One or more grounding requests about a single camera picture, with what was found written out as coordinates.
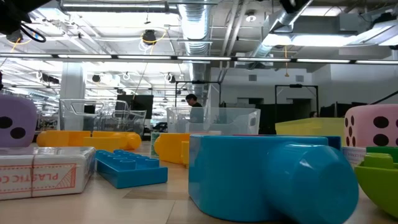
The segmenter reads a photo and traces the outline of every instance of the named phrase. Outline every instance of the blue toy block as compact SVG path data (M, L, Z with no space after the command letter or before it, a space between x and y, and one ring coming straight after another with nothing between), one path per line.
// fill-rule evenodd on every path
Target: blue toy block
M117 149L96 152L97 172L117 189L167 182L167 167L158 159Z
M354 212L358 182L324 137L190 137L189 194L204 213L234 222L289 217L340 224Z

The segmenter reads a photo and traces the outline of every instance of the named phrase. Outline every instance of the green bowl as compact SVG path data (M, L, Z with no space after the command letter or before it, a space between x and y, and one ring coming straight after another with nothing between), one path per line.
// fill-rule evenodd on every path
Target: green bowl
M381 209L398 218L398 164L390 154L367 153L355 167L362 190Z

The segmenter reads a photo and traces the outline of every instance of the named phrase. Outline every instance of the black dot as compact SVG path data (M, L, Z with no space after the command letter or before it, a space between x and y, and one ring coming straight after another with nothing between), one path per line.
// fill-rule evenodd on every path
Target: black dot
M11 130L11 137L14 139L21 139L25 136L26 132L23 128L14 128Z
M373 124L378 128L386 128L388 127L389 121L386 117L378 116L373 119Z
M0 128L9 128L12 126L12 119L9 117L0 117Z
M383 134L377 134L373 137L373 143L377 146L386 146L388 142L388 137Z

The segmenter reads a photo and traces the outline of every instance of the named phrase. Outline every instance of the ceiling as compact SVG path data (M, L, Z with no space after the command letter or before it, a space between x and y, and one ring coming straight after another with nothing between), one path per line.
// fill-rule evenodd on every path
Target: ceiling
M46 43L38 43L24 37L19 45L7 41L4 35L0 35L0 52L14 53L46 53L46 54L152 54L152 55L185 55L181 22L177 14L146 13L146 12L65 12L56 8L57 2L35 10L30 13L33 21L30 27L46 36ZM302 16L337 16L346 11L357 14L363 11L372 11L378 8L393 6L395 0L314 0ZM211 8L210 17L210 55L220 55L226 34L226 25L230 20L229 15L233 6L232 0L222 0ZM238 32L238 40L233 45L232 54L247 53L253 51L262 41L262 27L266 15L281 9L279 1L249 1L247 11L252 10L256 20L248 22L243 19ZM141 35L145 30L155 30L157 42L153 47L140 45ZM391 54L388 47L362 46L362 47L303 47L286 46L274 47L271 51L274 57L302 57L302 58L386 58ZM11 85L47 85L40 81L41 73L58 78L62 81L62 63L60 61L24 60L21 58L0 58L1 70L4 73L4 84ZM218 78L220 70L218 63L212 63L211 79ZM302 68L299 74L309 74L317 66L311 64L294 64L292 69ZM140 87L151 87L159 90L139 90L137 94L153 94L155 100L164 103L163 98L170 97L168 104L173 104L174 84L169 83L167 75L174 75L176 80L189 81L189 67L187 63L126 63L126 62L84 62L85 72L88 75L87 86L110 86L110 83L95 83L93 75L100 75L112 79L120 76L120 87L138 86L141 75L144 73ZM261 77L263 82L273 83L274 74L281 73L285 68L284 63L274 63L265 70L254 73L267 73ZM225 83L240 83L240 74L251 73L241 68L229 70ZM182 96L192 91L191 85L186 85L187 91L182 91ZM39 94L57 97L58 88L29 89ZM115 98L116 90L91 90L86 91L87 98Z

